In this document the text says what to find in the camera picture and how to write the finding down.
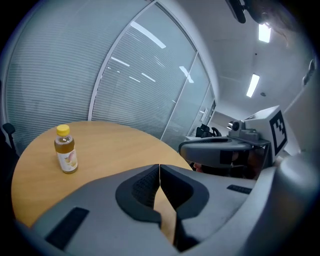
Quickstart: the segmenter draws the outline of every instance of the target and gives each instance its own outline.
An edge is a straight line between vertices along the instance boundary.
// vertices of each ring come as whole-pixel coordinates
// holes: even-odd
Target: bottle label
[[[78,166],[76,150],[72,150],[69,153],[61,154],[56,153],[60,162],[61,169],[65,172],[72,172]]]

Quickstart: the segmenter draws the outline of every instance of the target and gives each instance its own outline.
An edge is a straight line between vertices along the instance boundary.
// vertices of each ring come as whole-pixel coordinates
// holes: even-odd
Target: black slot
[[[244,187],[244,186],[237,186],[237,185],[230,185],[227,187],[228,190],[236,191],[239,193],[247,194],[249,195],[252,188]]]
[[[46,241],[64,250],[89,211],[80,207],[73,208],[46,237]]]

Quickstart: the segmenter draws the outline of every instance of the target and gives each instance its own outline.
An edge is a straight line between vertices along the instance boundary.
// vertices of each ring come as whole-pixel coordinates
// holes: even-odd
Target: wall
[[[307,86],[285,110],[284,117],[289,123],[297,141],[292,145],[296,152],[319,149],[319,88],[320,71],[314,72]]]
[[[215,111],[220,112],[226,116],[229,116],[235,120],[243,120],[248,118],[254,113],[244,111],[235,105],[232,105],[229,102],[226,102],[223,99],[220,99],[219,104],[217,104]]]
[[[211,86],[215,97],[215,102],[219,104],[220,91],[214,61],[211,57],[211,54],[206,46],[203,37],[199,33],[199,29],[183,8],[182,4],[184,2],[182,1],[181,3],[179,3],[177,0],[159,0],[158,2],[162,6],[164,6],[175,19],[177,19],[180,22],[183,29],[186,31],[188,36],[193,41],[195,47],[197,48],[200,54],[202,63],[207,71],[207,74],[210,78]]]
[[[233,118],[230,116],[227,116],[225,114],[222,114],[220,112],[215,111],[213,114],[213,118],[208,125],[210,128],[215,127],[219,130],[222,136],[227,136],[229,134],[229,129],[227,128],[228,123],[230,121],[234,121]]]
[[[284,147],[284,150],[288,152],[291,156],[298,154],[301,150],[299,143],[296,139],[296,136],[291,128],[291,125],[286,119],[284,119],[284,125],[286,130],[286,136],[288,139],[287,145]]]

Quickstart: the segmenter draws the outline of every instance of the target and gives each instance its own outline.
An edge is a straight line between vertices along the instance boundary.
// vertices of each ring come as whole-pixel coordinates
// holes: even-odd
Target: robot
[[[243,159],[235,164],[234,152],[263,150],[257,180],[148,165],[91,181],[31,228],[16,225],[42,255],[271,254],[300,223],[320,187],[315,154],[287,157],[273,166],[287,142],[280,108],[268,108],[235,121],[227,137],[179,147],[187,161],[226,170],[245,169],[247,155],[239,154]],[[176,211],[174,245],[153,210],[160,186]]]

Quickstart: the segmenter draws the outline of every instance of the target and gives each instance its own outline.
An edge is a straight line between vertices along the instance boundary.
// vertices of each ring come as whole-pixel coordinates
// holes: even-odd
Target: ceiling
[[[311,48],[300,35],[288,31],[286,39],[271,30],[270,43],[265,43],[258,40],[259,26],[249,14],[245,13],[246,23],[240,24],[225,0],[177,2],[197,26],[214,62],[218,112],[239,119],[276,105],[282,111],[289,106],[302,89],[312,59]],[[253,73],[260,80],[250,98],[246,94]]]

